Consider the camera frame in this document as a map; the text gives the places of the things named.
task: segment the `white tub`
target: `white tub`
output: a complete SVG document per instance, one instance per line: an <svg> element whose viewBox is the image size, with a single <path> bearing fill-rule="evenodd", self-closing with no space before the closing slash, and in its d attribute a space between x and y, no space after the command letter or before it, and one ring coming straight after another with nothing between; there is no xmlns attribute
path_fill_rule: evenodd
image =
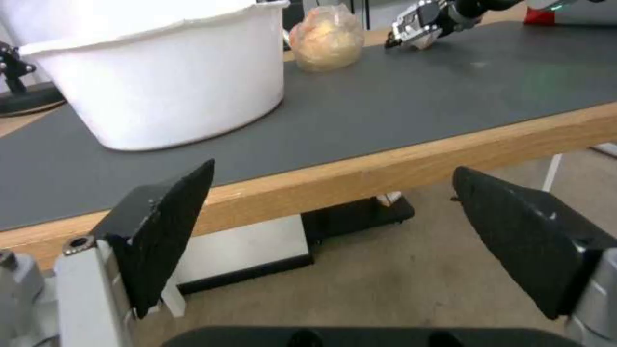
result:
<svg viewBox="0 0 617 347"><path fill-rule="evenodd" d="M28 44L20 52L49 74L104 146L166 148L238 128L281 101L288 4Z"/></svg>
<svg viewBox="0 0 617 347"><path fill-rule="evenodd" d="M0 22L19 45L147 30L234 12L255 0L2 0Z"/></svg>

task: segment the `screw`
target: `screw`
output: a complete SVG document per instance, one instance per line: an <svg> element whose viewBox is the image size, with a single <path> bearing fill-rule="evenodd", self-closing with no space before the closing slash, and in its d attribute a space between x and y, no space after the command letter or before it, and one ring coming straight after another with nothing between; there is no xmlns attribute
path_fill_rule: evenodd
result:
<svg viewBox="0 0 617 347"><path fill-rule="evenodd" d="M79 252L86 251L96 247L96 240L92 235L80 236L72 240L68 240L62 247L62 254L72 256Z"/></svg>
<svg viewBox="0 0 617 347"><path fill-rule="evenodd" d="M13 271L17 268L17 258L10 249L0 249L0 267Z"/></svg>

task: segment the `wooden table edge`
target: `wooden table edge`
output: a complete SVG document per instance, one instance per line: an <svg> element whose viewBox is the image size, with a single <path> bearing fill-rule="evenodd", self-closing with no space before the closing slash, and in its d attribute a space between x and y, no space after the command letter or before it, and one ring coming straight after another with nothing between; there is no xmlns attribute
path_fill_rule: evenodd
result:
<svg viewBox="0 0 617 347"><path fill-rule="evenodd" d="M193 236L427 185L467 165L491 169L617 138L617 102L212 188ZM50 268L66 240L107 211L0 232L0 248Z"/></svg>

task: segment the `black mount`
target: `black mount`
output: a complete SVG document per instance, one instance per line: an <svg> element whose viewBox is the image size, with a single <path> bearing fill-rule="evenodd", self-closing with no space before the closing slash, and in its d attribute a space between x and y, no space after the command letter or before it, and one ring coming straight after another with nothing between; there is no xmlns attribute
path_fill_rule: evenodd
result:
<svg viewBox="0 0 617 347"><path fill-rule="evenodd" d="M36 66L21 60L17 47L0 41L0 76L8 93L0 94L0 118L46 111L65 102L52 83L26 87L20 77L36 71Z"/></svg>
<svg viewBox="0 0 617 347"><path fill-rule="evenodd" d="M377 198L369 198L305 212L301 216L307 242L313 246L334 236L402 223L414 214L412 205L401 196L388 207Z"/></svg>
<svg viewBox="0 0 617 347"><path fill-rule="evenodd" d="M211 159L184 177L131 191L91 231L114 250L126 294L143 318L160 300L208 196Z"/></svg>
<svg viewBox="0 0 617 347"><path fill-rule="evenodd" d="M466 167L452 185L480 239L549 319L572 314L604 250L617 247L550 193Z"/></svg>

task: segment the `plastic bag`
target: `plastic bag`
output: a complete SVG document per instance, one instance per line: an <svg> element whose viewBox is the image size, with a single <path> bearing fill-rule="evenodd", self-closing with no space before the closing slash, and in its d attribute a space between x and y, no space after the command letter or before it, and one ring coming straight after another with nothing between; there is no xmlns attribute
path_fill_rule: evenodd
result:
<svg viewBox="0 0 617 347"><path fill-rule="evenodd" d="M344 4L318 6L291 30L289 42L300 68L333 70L358 60L364 29Z"/></svg>

